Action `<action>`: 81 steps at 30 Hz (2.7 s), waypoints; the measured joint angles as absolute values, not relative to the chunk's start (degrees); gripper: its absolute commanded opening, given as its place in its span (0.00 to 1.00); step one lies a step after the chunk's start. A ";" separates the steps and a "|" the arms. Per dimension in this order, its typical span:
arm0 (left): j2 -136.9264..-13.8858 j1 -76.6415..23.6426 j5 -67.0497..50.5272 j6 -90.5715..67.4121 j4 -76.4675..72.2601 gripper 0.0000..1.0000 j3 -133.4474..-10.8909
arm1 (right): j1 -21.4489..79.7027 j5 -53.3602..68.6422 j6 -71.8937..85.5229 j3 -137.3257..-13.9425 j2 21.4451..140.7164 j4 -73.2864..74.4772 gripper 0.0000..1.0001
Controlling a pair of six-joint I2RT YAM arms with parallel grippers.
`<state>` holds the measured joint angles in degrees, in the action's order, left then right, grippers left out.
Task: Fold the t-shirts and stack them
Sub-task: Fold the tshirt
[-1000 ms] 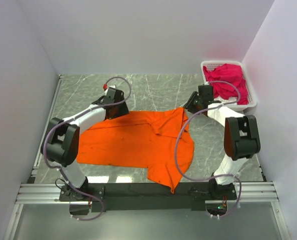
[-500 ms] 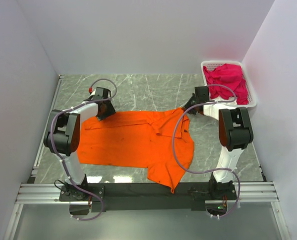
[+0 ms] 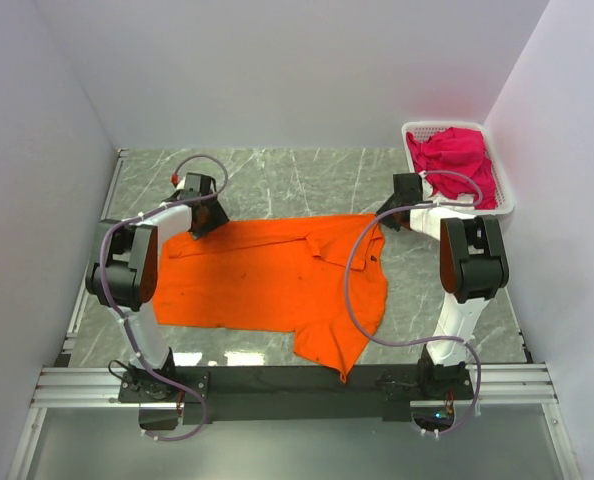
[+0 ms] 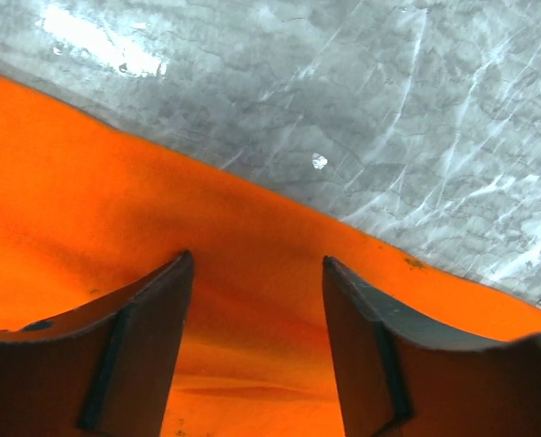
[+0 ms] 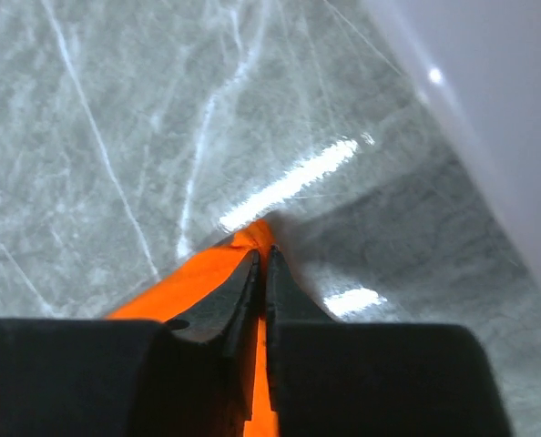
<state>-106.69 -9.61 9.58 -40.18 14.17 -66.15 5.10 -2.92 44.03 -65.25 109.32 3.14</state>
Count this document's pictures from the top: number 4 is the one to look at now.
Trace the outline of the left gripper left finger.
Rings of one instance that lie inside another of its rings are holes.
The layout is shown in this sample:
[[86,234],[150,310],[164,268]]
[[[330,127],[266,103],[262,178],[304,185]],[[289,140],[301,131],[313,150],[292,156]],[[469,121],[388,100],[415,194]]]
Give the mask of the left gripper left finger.
[[190,304],[182,252],[87,304],[0,330],[0,436],[157,436]]

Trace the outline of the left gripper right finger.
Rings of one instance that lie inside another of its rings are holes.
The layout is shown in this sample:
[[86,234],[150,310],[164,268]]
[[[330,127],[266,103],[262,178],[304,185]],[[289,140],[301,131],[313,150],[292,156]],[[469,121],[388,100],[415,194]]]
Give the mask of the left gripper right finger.
[[322,298],[346,435],[541,436],[541,332],[454,328],[333,257]]

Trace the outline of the orange t shirt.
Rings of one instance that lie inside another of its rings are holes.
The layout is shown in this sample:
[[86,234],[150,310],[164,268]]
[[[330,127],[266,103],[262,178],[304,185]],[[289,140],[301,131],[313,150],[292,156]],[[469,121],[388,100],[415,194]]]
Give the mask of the orange t shirt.
[[0,329],[87,303],[189,250],[164,434],[340,436],[322,260],[495,340],[541,310],[0,76]]

